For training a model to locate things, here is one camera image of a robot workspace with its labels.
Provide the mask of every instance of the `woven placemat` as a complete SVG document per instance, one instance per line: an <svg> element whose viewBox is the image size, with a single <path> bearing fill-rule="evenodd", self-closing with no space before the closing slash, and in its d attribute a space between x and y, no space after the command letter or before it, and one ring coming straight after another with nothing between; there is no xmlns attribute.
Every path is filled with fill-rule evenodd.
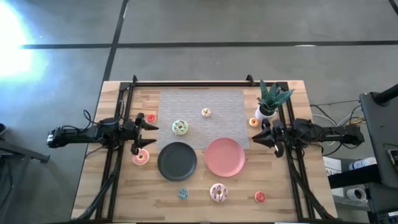
<svg viewBox="0 0 398 224"><path fill-rule="evenodd" d="M201 115L203 108L210 109L209 118ZM172 131L172 124L178 119L189 125L183 136ZM194 149L206 149L210 142L221 137L234 139L249 149L242 90L162 90L157 125L158 149L177 141Z"/></svg>

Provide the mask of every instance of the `orange ring toy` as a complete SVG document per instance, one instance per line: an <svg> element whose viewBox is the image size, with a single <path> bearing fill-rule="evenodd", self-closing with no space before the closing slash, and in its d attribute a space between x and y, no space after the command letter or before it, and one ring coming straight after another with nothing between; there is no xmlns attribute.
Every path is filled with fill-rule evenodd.
<svg viewBox="0 0 398 224"><path fill-rule="evenodd" d="M259 125L259 120L257 120L256 118L251 118L251 119L249 120L249 124L250 124L250 126L252 126L252 127L257 127L257 126Z"/></svg>
<svg viewBox="0 0 398 224"><path fill-rule="evenodd" d="M140 149L138 155L131 156L133 163L142 166L149 161L149 152L145 149Z"/></svg>
<svg viewBox="0 0 398 224"><path fill-rule="evenodd" d="M156 116L154 114L150 114L147 116L148 123L153 123L156 121Z"/></svg>
<svg viewBox="0 0 398 224"><path fill-rule="evenodd" d="M266 200L266 195L263 192L256 192L254 194L254 199L257 203L262 203Z"/></svg>

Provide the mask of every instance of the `wooden tabletop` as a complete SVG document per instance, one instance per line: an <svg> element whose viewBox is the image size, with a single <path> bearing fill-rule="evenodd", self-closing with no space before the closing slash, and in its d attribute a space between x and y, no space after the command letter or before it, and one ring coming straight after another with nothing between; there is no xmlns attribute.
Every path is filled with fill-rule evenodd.
<svg viewBox="0 0 398 224"><path fill-rule="evenodd" d="M289 89L294 89L292 105L296 118L312 119L310 105L301 80L286 81ZM104 82L95 120L113 117L120 82ZM164 89L192 89L199 87L139 87L134 88L130 115L135 119L138 113L157 114L160 92ZM247 122L254 117L259 87L200 87L200 89L243 90ZM259 133L260 127L248 125L248 136ZM157 131L143 131L143 138L157 138ZM246 162L242 171L229 178L218 177L209 171L205 164L205 149L196 149L198 164L195 173L182 182L166 180L157 169L159 150L155 144L146 149L150 161L144 166L136 166L129 150L132 142L124 149L118 194L114 210L114 222L293 222L297 221L286 155L276 158L274 149L250 142L245 150ZM98 148L90 144L88 152ZM72 217L79 216L91 203L100 189L106 150L97 151L86 158L79 183ZM326 210L336 217L336 208L326 176L321 150L310 146L305 149L305 167L311 191ZM229 189L227 201L216 203L209 195L210 187L222 183ZM189 199L178 199L178 190L188 189ZM258 204L254 193L263 191L266 201ZM300 199L307 216L303 193ZM104 211L108 208L108 197Z"/></svg>

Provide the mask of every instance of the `black plate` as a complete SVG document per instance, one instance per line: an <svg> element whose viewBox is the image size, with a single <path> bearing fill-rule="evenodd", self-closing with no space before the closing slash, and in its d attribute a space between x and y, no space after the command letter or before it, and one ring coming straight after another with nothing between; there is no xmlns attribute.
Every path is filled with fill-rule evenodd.
<svg viewBox="0 0 398 224"><path fill-rule="evenodd" d="M190 177L197 167L197 155L192 147L173 142L165 146L157 158L160 173L171 181L181 181Z"/></svg>

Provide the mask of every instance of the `sprinkled donut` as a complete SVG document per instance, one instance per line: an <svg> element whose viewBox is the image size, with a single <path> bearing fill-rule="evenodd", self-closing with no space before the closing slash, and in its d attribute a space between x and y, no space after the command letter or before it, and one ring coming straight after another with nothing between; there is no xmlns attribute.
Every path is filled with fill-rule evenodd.
<svg viewBox="0 0 398 224"><path fill-rule="evenodd" d="M178 192L178 197L180 199L187 199L189 196L189 191L187 189L180 189Z"/></svg>
<svg viewBox="0 0 398 224"><path fill-rule="evenodd" d="M266 200L266 195L263 192L256 192L254 194L254 199L257 203L262 203Z"/></svg>
<svg viewBox="0 0 398 224"><path fill-rule="evenodd" d="M257 127L257 126L259 125L259 120L257 120L256 118L251 118L251 119L249 120L249 124L250 124L250 126L252 126L252 127Z"/></svg>
<svg viewBox="0 0 398 224"><path fill-rule="evenodd" d="M147 116L147 122L148 123L153 123L155 121L156 121L156 115L150 114L150 115Z"/></svg>
<svg viewBox="0 0 398 224"><path fill-rule="evenodd" d="M188 123L183 120L177 120L173 123L172 130L176 135L184 135L188 131Z"/></svg>
<svg viewBox="0 0 398 224"><path fill-rule="evenodd" d="M140 149L138 155L132 155L132 161L139 166L146 164L149 161L149 152L145 149Z"/></svg>
<svg viewBox="0 0 398 224"><path fill-rule="evenodd" d="M201 115L204 116L205 118L208 118L211 115L211 111L208 108L205 108L201 111Z"/></svg>
<svg viewBox="0 0 398 224"><path fill-rule="evenodd" d="M228 197L228 189L223 184L215 184L210 188L210 197L215 202L224 202Z"/></svg>

